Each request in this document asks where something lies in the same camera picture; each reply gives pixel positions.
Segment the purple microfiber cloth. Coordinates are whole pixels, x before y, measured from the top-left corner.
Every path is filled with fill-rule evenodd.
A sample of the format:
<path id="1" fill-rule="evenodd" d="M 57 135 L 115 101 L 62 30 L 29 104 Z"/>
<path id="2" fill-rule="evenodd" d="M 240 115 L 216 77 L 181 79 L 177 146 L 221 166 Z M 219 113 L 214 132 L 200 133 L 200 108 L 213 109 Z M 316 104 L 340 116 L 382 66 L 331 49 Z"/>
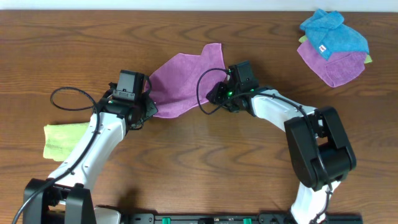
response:
<path id="1" fill-rule="evenodd" d="M 200 103 L 207 93 L 226 78 L 220 43 L 207 44 L 200 55 L 179 53 L 149 76 L 150 97 L 158 109 L 157 118 L 176 118 Z"/>

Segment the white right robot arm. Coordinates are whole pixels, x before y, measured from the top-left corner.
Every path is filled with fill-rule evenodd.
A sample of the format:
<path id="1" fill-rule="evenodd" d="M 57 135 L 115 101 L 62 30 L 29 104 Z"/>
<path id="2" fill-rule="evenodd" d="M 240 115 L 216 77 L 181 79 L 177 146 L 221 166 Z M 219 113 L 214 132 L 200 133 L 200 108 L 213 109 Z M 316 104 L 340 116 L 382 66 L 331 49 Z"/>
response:
<path id="1" fill-rule="evenodd" d="M 361 223 L 357 215 L 327 214 L 335 189 L 356 167 L 348 136 L 333 107 L 317 109 L 269 87 L 217 83 L 206 99 L 218 109 L 245 110 L 281 129 L 293 170 L 300 181 L 287 223 Z"/>

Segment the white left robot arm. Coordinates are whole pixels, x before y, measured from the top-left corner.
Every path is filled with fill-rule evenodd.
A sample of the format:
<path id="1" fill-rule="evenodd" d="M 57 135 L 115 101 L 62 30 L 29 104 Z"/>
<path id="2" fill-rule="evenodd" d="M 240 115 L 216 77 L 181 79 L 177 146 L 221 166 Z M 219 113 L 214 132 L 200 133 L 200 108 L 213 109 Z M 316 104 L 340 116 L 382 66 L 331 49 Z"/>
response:
<path id="1" fill-rule="evenodd" d="M 91 191 L 113 149 L 156 112 L 148 93 L 133 100 L 110 95 L 94 103 L 83 137 L 46 180 L 27 184 L 16 217 L 24 223 L 120 223 L 119 211 L 93 205 Z"/>

